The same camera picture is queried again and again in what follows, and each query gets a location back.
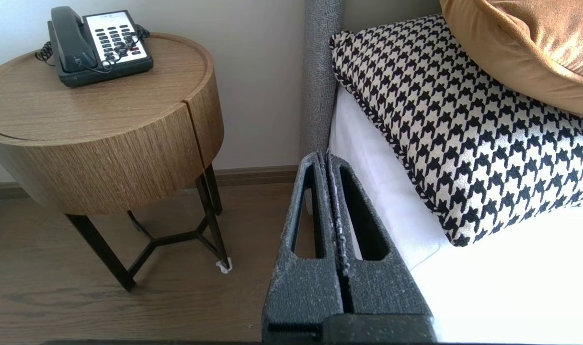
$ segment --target baseboard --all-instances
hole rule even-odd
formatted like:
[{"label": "baseboard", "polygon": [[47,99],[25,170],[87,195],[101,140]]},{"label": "baseboard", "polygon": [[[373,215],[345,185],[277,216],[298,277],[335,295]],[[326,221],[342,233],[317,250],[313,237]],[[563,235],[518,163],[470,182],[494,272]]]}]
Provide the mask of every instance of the baseboard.
[{"label": "baseboard", "polygon": [[[297,165],[215,170],[218,186],[293,183],[296,173]],[[0,183],[0,200],[23,198],[29,195],[19,183]]]}]

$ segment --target white bed sheet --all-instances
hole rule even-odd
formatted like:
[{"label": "white bed sheet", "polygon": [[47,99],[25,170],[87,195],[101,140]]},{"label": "white bed sheet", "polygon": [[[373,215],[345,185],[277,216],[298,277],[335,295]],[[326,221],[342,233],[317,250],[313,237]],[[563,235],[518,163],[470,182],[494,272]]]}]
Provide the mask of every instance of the white bed sheet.
[{"label": "white bed sheet", "polygon": [[331,153],[353,167],[429,304],[438,341],[583,343],[583,207],[454,247],[343,87],[330,136]]}]

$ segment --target metal leg crossbar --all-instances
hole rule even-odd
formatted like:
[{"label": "metal leg crossbar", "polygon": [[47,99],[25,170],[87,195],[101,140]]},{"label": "metal leg crossbar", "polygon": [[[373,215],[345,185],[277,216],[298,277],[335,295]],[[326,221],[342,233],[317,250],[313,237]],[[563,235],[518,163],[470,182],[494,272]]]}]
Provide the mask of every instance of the metal leg crossbar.
[{"label": "metal leg crossbar", "polygon": [[[74,227],[79,230],[81,236],[83,236],[85,241],[98,255],[100,260],[110,270],[110,273],[114,275],[116,280],[118,280],[118,282],[128,292],[131,291],[134,286],[136,286],[134,276],[138,270],[140,270],[142,265],[153,253],[155,248],[159,247],[160,245],[167,245],[190,240],[199,240],[206,246],[207,249],[209,249],[217,256],[217,258],[221,260],[225,268],[229,269],[228,254],[225,251],[223,238],[221,238],[219,224],[217,223],[217,215],[221,214],[223,208],[221,207],[221,198],[219,197],[219,190],[217,188],[217,181],[215,180],[215,173],[213,171],[212,165],[206,168],[205,173],[200,175],[195,180],[195,186],[197,187],[197,192],[200,196],[202,207],[204,208],[204,213],[206,215],[197,226],[197,229],[194,231],[188,231],[186,233],[174,234],[160,238],[153,238],[147,229],[145,229],[145,227],[140,224],[138,219],[134,217],[132,211],[129,210],[127,212],[129,218],[134,224],[134,227],[136,227],[136,229],[138,229],[138,231],[141,233],[144,233],[150,240],[149,244],[147,244],[140,256],[138,256],[129,269],[125,269],[121,261],[116,257],[112,249],[110,249],[109,245],[100,235],[98,229],[96,229],[88,216],[78,216],[74,214],[66,214],[66,216],[70,221],[72,221]],[[215,244],[212,244],[204,237],[203,234],[206,230],[206,227],[210,228],[210,232],[212,233]]]}]

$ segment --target wooden tabletop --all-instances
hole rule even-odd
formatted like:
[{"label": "wooden tabletop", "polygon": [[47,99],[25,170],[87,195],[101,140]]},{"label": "wooden tabletop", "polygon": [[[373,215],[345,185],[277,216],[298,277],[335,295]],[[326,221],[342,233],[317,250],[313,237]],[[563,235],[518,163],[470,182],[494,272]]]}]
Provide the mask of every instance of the wooden tabletop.
[{"label": "wooden tabletop", "polygon": [[0,66],[0,163],[40,204],[120,212],[165,198],[223,142],[213,61],[183,37],[152,34],[148,72],[68,88],[33,52]]}]

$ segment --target orange velvet pillow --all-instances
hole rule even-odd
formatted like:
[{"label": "orange velvet pillow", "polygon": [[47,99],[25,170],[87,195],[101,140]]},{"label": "orange velvet pillow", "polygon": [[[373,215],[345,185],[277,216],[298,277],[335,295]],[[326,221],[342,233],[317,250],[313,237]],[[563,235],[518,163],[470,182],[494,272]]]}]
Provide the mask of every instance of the orange velvet pillow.
[{"label": "orange velvet pillow", "polygon": [[468,55],[504,85],[583,116],[583,0],[440,0]]}]

